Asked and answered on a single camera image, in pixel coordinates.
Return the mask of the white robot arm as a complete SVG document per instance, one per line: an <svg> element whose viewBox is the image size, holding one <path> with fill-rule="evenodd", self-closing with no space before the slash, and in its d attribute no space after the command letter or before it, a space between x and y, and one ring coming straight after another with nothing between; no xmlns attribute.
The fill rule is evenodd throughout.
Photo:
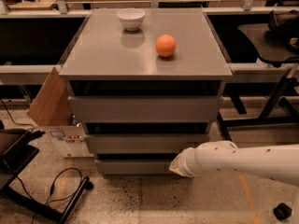
<svg viewBox="0 0 299 224"><path fill-rule="evenodd" d="M177 175L238 171L299 186L299 145L238 147L232 141L205 142L183 149L170 163Z"/></svg>

